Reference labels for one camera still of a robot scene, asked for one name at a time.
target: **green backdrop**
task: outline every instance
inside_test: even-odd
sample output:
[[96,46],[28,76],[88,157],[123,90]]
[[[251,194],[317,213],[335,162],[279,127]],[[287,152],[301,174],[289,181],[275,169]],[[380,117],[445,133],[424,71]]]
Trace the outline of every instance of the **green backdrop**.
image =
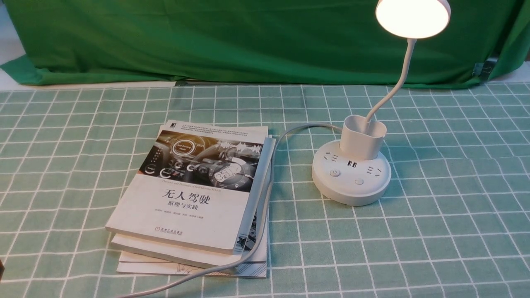
[[[185,80],[393,84],[406,40],[377,0],[4,0],[27,55],[20,84]],[[518,68],[530,0],[449,0],[440,35],[416,45],[407,86],[467,87]],[[491,74],[477,65],[497,57]]]

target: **lamp head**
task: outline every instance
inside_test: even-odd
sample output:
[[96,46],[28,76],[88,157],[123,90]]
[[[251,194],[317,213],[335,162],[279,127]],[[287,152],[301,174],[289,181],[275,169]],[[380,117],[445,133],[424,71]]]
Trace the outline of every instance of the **lamp head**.
[[451,7],[447,0],[379,0],[375,10],[379,24],[404,38],[429,38],[449,24]]

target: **green checkered tablecloth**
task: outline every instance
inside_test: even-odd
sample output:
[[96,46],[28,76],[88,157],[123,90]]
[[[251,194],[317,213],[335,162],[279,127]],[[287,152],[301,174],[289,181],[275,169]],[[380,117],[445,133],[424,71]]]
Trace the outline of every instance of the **green checkered tablecloth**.
[[[107,218],[167,119],[267,125],[366,115],[380,86],[185,86],[0,93],[2,298],[95,298],[179,277],[117,274]],[[530,89],[401,90],[377,114],[393,179],[350,208],[311,182],[315,128],[283,142],[267,279],[199,278],[153,297],[530,295]]]

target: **lamp base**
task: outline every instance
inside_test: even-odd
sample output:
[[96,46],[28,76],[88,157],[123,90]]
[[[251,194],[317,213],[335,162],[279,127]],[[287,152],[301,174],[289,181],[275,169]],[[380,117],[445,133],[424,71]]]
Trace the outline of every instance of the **lamp base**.
[[348,206],[364,206],[379,200],[391,177],[386,157],[378,152],[371,160],[352,160],[339,145],[339,140],[326,143],[314,156],[311,174],[318,190]]

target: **desk lamp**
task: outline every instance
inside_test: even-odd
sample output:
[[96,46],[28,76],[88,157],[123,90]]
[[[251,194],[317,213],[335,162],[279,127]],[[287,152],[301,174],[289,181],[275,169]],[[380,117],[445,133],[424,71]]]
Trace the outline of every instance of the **desk lamp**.
[[386,31],[407,39],[401,77],[366,117],[348,116],[340,140],[324,144],[313,159],[312,177],[319,191],[349,206],[371,204],[386,192],[391,169],[379,151],[386,126],[371,121],[372,116],[403,86],[416,40],[442,32],[449,23],[451,8],[447,0],[379,0],[375,16]]

